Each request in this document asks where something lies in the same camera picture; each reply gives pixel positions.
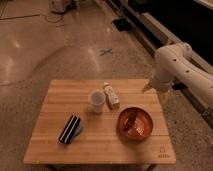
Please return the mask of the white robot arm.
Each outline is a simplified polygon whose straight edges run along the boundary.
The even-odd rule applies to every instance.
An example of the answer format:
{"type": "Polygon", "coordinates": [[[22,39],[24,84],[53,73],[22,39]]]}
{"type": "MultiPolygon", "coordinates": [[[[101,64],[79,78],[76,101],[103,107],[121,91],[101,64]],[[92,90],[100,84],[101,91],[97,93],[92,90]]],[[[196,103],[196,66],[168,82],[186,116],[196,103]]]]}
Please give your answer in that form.
{"type": "Polygon", "coordinates": [[[154,54],[153,74],[142,91],[154,88],[160,92],[167,92],[173,80],[177,78],[209,107],[213,107],[213,75],[192,64],[189,61],[191,55],[192,48],[188,43],[176,43],[158,48],[154,54]]]}

